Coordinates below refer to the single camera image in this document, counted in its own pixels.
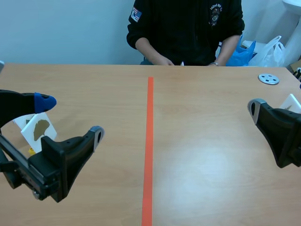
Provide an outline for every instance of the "flag patch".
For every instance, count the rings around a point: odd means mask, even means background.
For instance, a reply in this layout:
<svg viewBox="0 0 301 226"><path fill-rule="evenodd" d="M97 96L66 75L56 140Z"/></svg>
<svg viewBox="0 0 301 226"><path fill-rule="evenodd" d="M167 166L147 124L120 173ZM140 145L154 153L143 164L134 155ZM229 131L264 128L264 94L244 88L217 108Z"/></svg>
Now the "flag patch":
<svg viewBox="0 0 301 226"><path fill-rule="evenodd" d="M142 12L138 11L135 7L133 7L131 18L133 20L135 20L136 22L138 22L141 15L142 15Z"/></svg>

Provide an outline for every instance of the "white wall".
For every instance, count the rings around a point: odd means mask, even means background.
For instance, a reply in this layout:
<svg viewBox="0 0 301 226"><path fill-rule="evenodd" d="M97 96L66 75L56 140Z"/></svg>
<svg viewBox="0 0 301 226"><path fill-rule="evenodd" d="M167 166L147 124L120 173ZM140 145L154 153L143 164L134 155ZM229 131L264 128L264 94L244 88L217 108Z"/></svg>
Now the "white wall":
<svg viewBox="0 0 301 226"><path fill-rule="evenodd" d="M299 17L286 10L282 0L242 0L245 40L267 43L278 35L285 45Z"/></svg>
<svg viewBox="0 0 301 226"><path fill-rule="evenodd" d="M245 39L285 44L297 16L282 0L242 0ZM0 0L0 59L18 63L138 64L126 41L134 0Z"/></svg>

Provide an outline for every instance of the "red tape strip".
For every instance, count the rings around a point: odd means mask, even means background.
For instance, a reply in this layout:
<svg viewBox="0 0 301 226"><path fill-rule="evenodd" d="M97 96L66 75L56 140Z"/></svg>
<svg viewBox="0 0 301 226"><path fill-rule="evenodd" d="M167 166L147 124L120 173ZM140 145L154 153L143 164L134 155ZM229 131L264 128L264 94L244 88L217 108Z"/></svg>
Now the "red tape strip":
<svg viewBox="0 0 301 226"><path fill-rule="evenodd" d="M152 167L154 146L154 78L148 78L146 142L141 226L152 226Z"/></svg>

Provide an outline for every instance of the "metal plate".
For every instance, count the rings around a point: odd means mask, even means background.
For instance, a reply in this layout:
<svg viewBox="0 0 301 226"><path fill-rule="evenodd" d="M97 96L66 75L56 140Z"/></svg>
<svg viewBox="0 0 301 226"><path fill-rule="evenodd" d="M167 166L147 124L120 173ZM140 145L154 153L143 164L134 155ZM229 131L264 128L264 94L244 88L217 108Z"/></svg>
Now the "metal plate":
<svg viewBox="0 0 301 226"><path fill-rule="evenodd" d="M269 85L277 85L279 83L279 78L273 74L260 74L258 79Z"/></svg>

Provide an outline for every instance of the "hand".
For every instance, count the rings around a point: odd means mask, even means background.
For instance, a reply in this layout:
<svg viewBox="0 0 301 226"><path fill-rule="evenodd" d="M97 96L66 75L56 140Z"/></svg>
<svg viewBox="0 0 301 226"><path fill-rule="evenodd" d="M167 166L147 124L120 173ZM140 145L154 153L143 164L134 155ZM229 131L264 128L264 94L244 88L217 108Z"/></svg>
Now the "hand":
<svg viewBox="0 0 301 226"><path fill-rule="evenodd" d="M174 63L171 60L167 59L166 57L162 56L161 54L157 54L154 57L149 59L154 65L173 65Z"/></svg>

